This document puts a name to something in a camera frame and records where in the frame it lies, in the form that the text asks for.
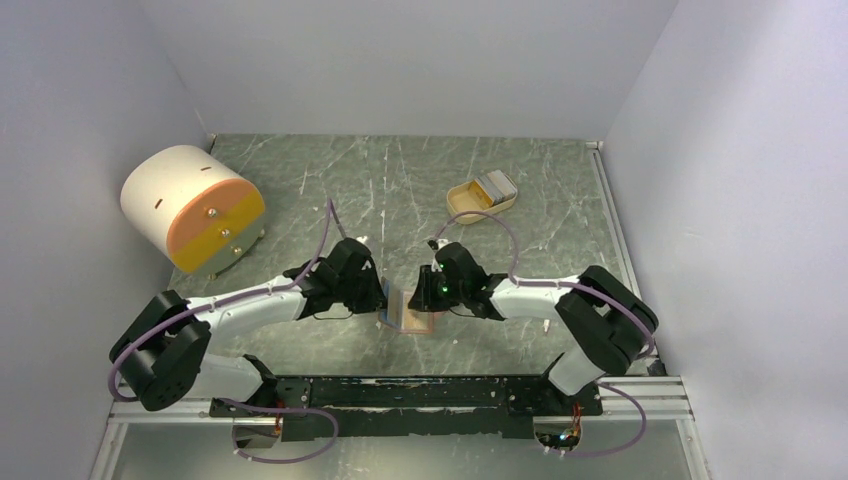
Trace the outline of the stack of credit cards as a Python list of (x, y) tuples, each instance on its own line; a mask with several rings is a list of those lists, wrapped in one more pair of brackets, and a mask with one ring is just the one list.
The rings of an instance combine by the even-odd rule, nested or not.
[(476, 177), (469, 184), (470, 195), (483, 207), (491, 208), (517, 196), (514, 182), (501, 170)]

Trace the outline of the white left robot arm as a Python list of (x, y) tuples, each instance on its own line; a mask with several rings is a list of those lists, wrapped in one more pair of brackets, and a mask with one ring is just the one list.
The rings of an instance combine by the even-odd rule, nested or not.
[(366, 242), (344, 238), (326, 257), (223, 296), (157, 294), (109, 352), (114, 398), (138, 401), (148, 411), (184, 398), (227, 398), (251, 415), (268, 413), (277, 400), (271, 371), (252, 355), (208, 350), (269, 325), (320, 318), (335, 305), (351, 314), (385, 309), (387, 297)]

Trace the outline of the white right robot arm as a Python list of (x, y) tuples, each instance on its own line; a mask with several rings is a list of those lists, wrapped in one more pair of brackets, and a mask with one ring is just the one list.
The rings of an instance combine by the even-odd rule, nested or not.
[(576, 345), (547, 368), (539, 389), (550, 413), (565, 413), (586, 385), (625, 374), (654, 347), (656, 314), (603, 267), (559, 279), (520, 278), (486, 272), (458, 242), (430, 245), (434, 259), (420, 267), (408, 310), (435, 313), (462, 306), (475, 318), (532, 318), (567, 328)]

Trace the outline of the beige oval tray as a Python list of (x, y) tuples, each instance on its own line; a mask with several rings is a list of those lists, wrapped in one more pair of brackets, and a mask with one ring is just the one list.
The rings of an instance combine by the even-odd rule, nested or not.
[(459, 213), (464, 213), (464, 215), (459, 216), (454, 220), (455, 223), (460, 225), (471, 225), (483, 220), (485, 216), (480, 214), (480, 211), (490, 215), (497, 215), (500, 212), (511, 208), (518, 199), (518, 195), (515, 195), (497, 205), (485, 207), (485, 205), (481, 203), (479, 199), (469, 190), (471, 184), (472, 182), (469, 181), (454, 186), (446, 194), (446, 204), (449, 215), (455, 216)]

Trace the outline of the tan leather card holder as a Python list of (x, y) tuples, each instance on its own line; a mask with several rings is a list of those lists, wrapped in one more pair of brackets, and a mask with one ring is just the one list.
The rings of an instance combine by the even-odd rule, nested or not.
[(411, 310), (408, 303), (413, 296), (409, 288), (402, 288), (388, 278), (381, 279), (386, 307), (377, 314), (378, 321), (401, 334), (430, 334), (434, 329), (434, 314)]

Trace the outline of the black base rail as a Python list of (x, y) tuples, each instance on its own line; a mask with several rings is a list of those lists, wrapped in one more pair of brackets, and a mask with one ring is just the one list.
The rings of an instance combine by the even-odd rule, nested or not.
[(213, 418), (269, 418), (283, 442), (340, 437), (498, 434), (533, 439), (535, 421), (598, 416), (598, 387), (560, 392), (542, 374), (448, 376), (276, 376), (243, 406), (212, 399)]

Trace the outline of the white cylindrical drawer unit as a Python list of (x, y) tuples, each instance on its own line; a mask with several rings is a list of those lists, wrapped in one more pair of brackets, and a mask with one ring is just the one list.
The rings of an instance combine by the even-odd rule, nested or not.
[(258, 188), (193, 145), (172, 146), (142, 162), (125, 180), (120, 206), (189, 275), (216, 277), (265, 234)]

